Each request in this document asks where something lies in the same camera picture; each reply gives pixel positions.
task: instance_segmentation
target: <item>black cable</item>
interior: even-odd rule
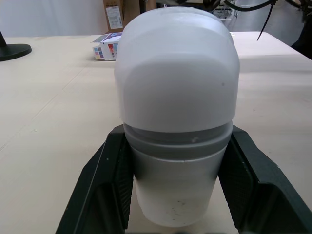
[[[228,5],[230,8],[236,10],[236,11],[243,11],[243,12],[246,12],[246,11],[255,11],[255,10],[258,10],[262,7],[265,7],[267,5],[270,5],[272,3],[276,2],[276,0],[268,0],[267,2],[265,3],[262,3],[262,4],[259,4],[257,6],[252,6],[252,7],[240,7],[240,6],[236,6],[232,3],[230,3],[229,1],[225,1],[224,3],[226,5]]]
[[[264,25],[263,25],[263,28],[261,29],[261,32],[260,32],[260,35],[259,35],[257,41],[258,41],[259,38],[261,37],[261,34],[263,33],[263,30],[264,30],[265,26],[267,25],[267,23],[268,23],[268,21],[269,21],[269,18],[270,18],[270,15],[271,15],[271,12],[272,12],[272,10],[273,10],[273,7],[274,7],[275,3],[276,3],[276,0],[275,0],[274,3],[271,4],[271,8],[270,8],[268,17],[267,17],[267,19],[265,20],[265,23],[264,23]]]

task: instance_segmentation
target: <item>small box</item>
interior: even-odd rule
[[[93,47],[95,58],[105,61],[116,60],[121,35],[122,33],[108,33],[94,40],[93,43],[99,43]]]
[[[122,32],[124,28],[123,0],[104,0],[104,9],[109,33]]]

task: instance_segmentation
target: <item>black holder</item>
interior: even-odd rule
[[[6,44],[0,31],[0,61],[16,59],[29,54],[32,51],[27,44]]]
[[[56,234],[124,234],[133,176],[132,153],[120,125],[83,168]],[[307,205],[239,128],[234,127],[218,176],[240,233],[312,233]]]

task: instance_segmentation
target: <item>label on box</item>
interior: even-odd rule
[[[107,7],[106,14],[111,29],[122,28],[119,6]]]

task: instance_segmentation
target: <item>frosted white cap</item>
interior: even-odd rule
[[[148,11],[118,44],[115,79],[124,123],[155,132],[193,132],[235,115],[239,60],[233,39],[210,13]]]

